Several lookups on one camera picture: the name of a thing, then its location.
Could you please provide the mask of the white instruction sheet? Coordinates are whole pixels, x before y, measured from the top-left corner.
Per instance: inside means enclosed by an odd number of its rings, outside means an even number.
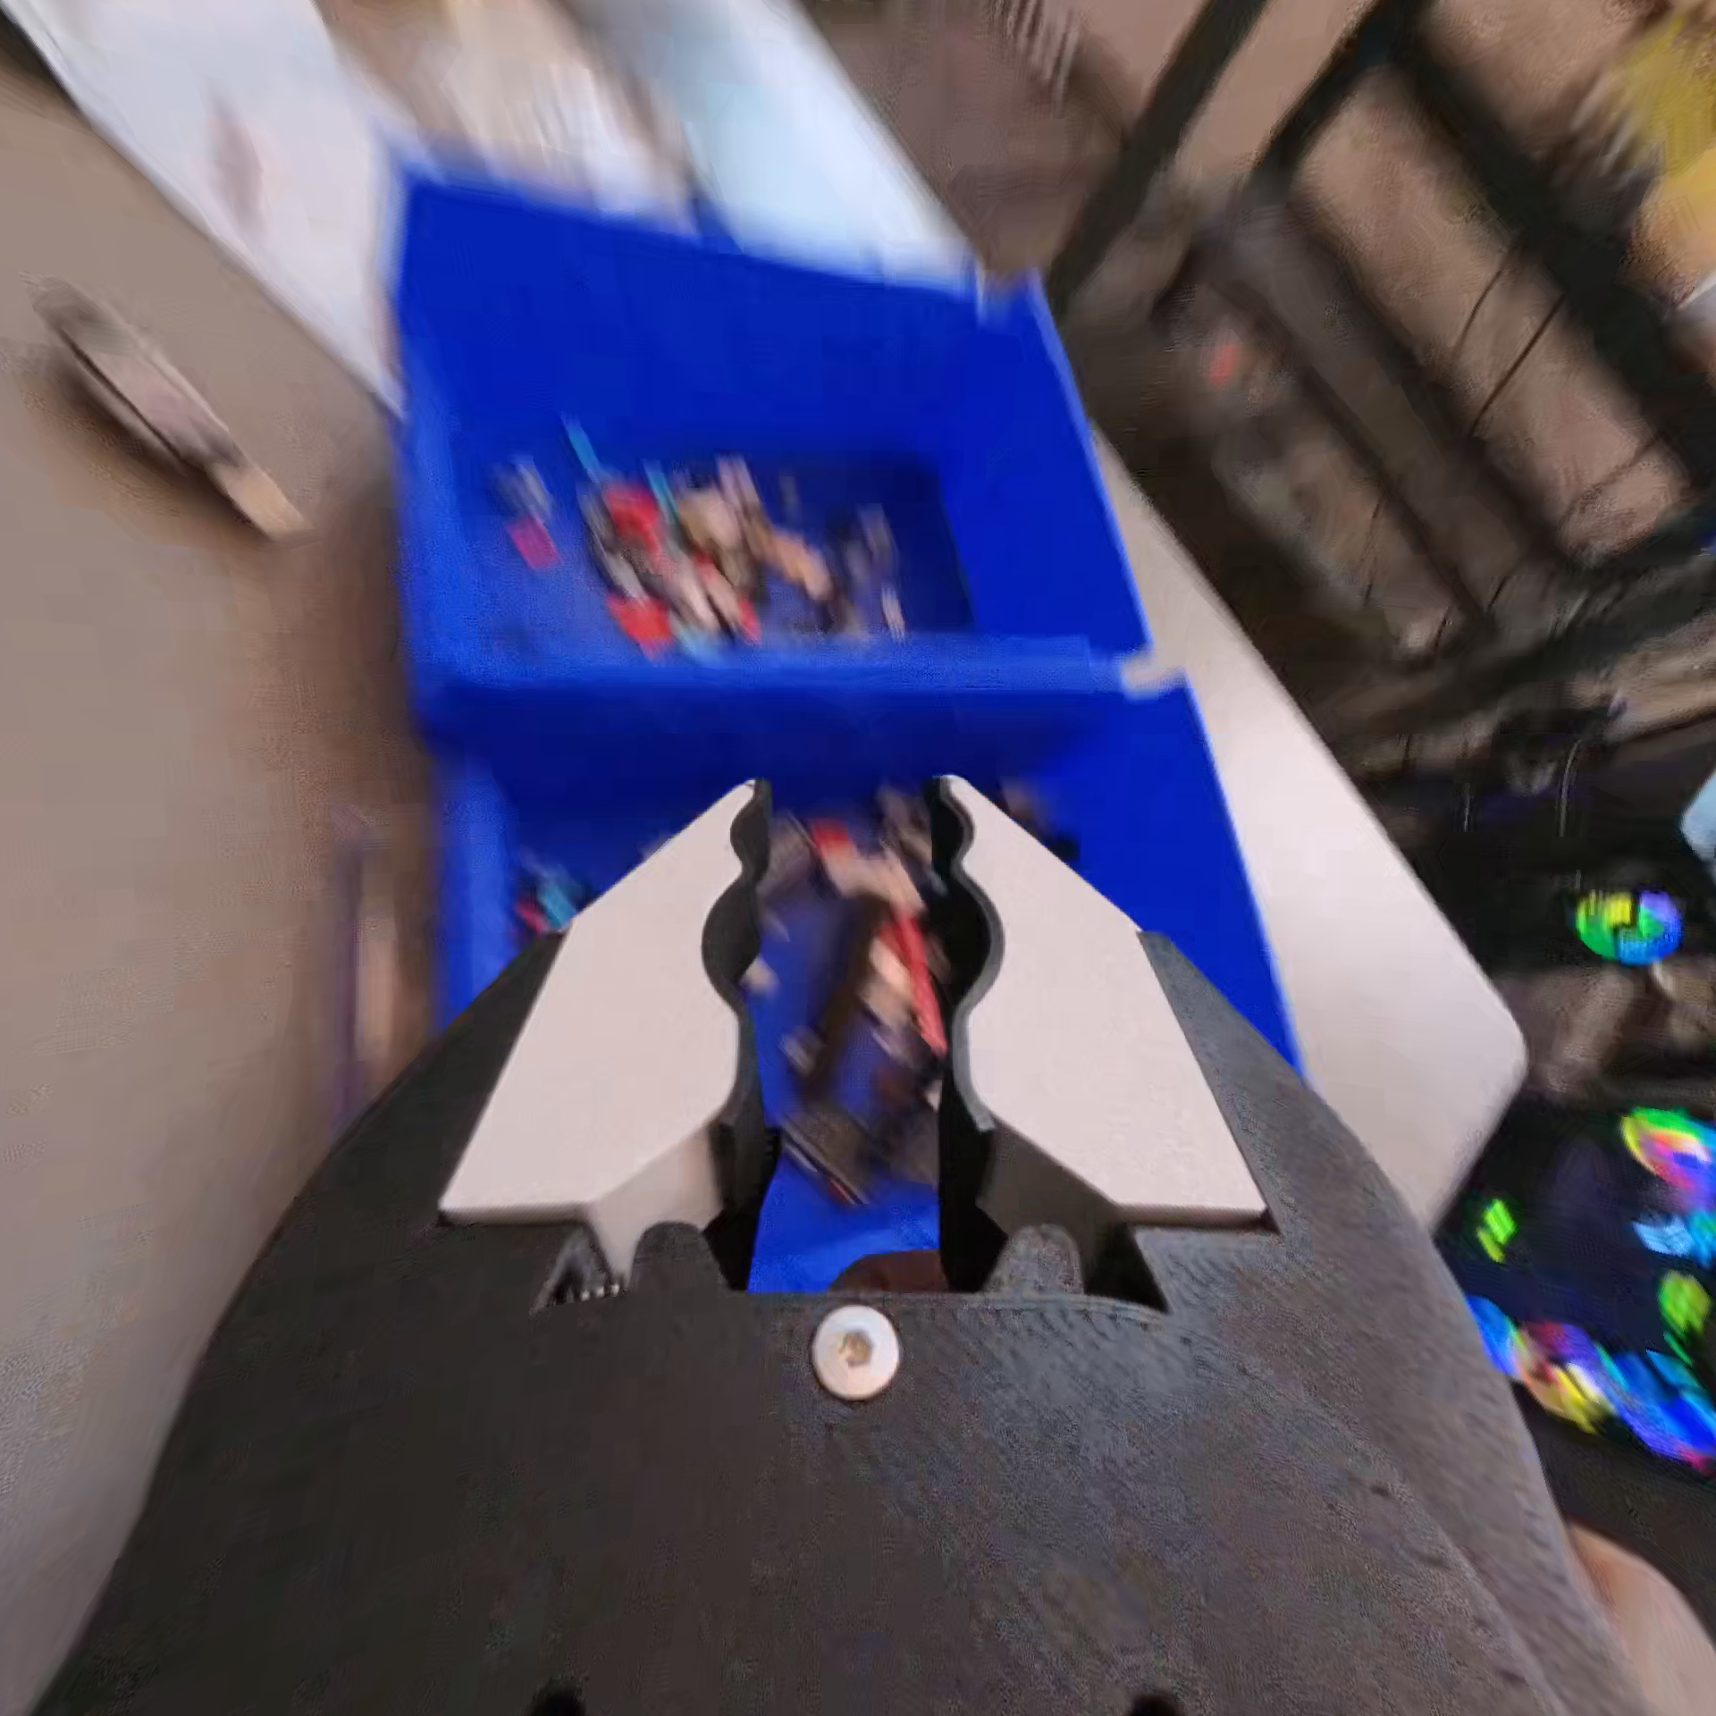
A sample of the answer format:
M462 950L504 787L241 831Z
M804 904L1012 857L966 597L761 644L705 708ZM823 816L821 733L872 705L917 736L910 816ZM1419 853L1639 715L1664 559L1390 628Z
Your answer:
M79 114L394 403L405 164L857 272L962 240L797 3L3 3Z

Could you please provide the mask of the blue divided plastic bin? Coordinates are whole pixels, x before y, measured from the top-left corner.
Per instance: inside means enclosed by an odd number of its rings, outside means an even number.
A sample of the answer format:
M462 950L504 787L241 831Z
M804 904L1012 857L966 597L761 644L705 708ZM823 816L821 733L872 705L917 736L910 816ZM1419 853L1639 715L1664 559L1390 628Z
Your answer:
M1268 1228L1139 1228L1120 1254L1134 1273L1083 1289L1063 1233L1026 1228L980 1289L946 1289L1155 1324L1193 1309L1190 1264L1289 1254L1282 1133L1324 1111L1293 1063L1198 712L1182 688L1124 688L1147 622L1042 291L899 286L410 177L397 351L403 623L463 1009L311 1195L387 1207L378 1257L470 1327L502 1308L740 1289L790 1293L812 1327L854 1260L921 1251L929 1220L940 1251L940 1098L864 1193L777 1127L745 1284L730 1225L651 1228L621 1280L580 1225L453 1225L437 1204L546 978L535 902L556 912L556 883L613 883L740 780L780 809L854 813L888 787L929 809L929 785L961 775L1155 936ZM567 422L618 467L739 453L864 476L905 555L912 637L645 660L599 618L559 623L500 537L485 470L555 461Z

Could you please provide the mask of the grey and black brick model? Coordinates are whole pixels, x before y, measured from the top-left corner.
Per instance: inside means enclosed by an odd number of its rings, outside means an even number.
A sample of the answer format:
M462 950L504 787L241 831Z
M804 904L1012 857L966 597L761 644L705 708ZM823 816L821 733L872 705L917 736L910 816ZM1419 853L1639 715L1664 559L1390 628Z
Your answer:
M31 291L82 390L151 459L199 479L263 540L294 542L308 521L160 346L65 281Z

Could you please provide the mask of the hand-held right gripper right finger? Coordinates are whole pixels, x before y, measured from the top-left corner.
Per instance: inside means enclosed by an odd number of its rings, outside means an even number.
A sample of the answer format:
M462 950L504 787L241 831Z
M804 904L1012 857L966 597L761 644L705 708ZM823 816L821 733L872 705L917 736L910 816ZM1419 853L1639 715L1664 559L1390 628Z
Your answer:
M1054 1228L1076 1289L1139 1228L1268 1228L1255 1171L1155 968L1155 936L961 775L929 785L952 965L940 1264L980 1289Z

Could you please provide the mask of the iridescent patterned dark cloth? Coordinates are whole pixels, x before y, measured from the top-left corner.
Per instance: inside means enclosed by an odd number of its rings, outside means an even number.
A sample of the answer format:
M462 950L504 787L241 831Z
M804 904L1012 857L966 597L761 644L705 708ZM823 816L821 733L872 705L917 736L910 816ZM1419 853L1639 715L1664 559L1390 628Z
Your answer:
M1525 1076L1438 1244L1540 1413L1714 1483L1714 890L1623 861L1479 921Z

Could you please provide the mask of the pile of small building bricks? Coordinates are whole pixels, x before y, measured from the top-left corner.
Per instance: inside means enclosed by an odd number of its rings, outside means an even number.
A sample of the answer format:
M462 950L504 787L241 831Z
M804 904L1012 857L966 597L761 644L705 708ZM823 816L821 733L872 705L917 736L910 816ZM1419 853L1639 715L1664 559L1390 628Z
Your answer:
M761 950L740 979L771 1140L781 1127L790 1149L823 1171L847 1168L864 1193L869 1163L891 1159L895 1134L917 1140L934 1121L947 1051L952 965L930 927L940 883L929 809L891 787L854 813L804 813L780 809L772 787L771 796ZM613 883L556 883L556 912L535 902L549 955Z
M645 660L912 637L905 555L864 476L739 453L618 467L580 422L559 442L485 470L500 537L559 623L599 618Z

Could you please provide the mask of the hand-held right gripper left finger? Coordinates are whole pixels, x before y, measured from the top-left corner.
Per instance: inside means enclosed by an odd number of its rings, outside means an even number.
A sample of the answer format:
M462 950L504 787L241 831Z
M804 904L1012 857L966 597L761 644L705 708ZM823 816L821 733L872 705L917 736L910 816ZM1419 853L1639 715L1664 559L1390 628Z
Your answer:
M730 1225L748 1280L777 1147L740 988L772 796L745 780L584 908L453 1168L453 1225L580 1225L628 1280L664 1223Z

